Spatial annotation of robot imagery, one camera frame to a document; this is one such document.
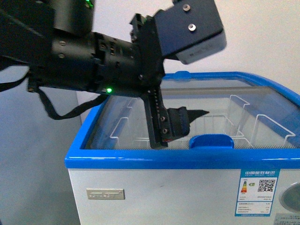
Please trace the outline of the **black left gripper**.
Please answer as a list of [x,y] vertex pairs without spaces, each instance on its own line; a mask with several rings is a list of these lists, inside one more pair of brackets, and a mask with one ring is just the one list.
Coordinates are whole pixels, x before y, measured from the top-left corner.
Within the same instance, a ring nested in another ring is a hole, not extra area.
[[153,149],[168,147],[168,142],[185,137],[190,132],[190,123],[209,113],[205,110],[188,110],[186,107],[166,109],[163,104],[160,84],[165,76],[161,47],[155,18],[135,14],[131,40],[140,53],[140,86],[143,94],[150,146]]

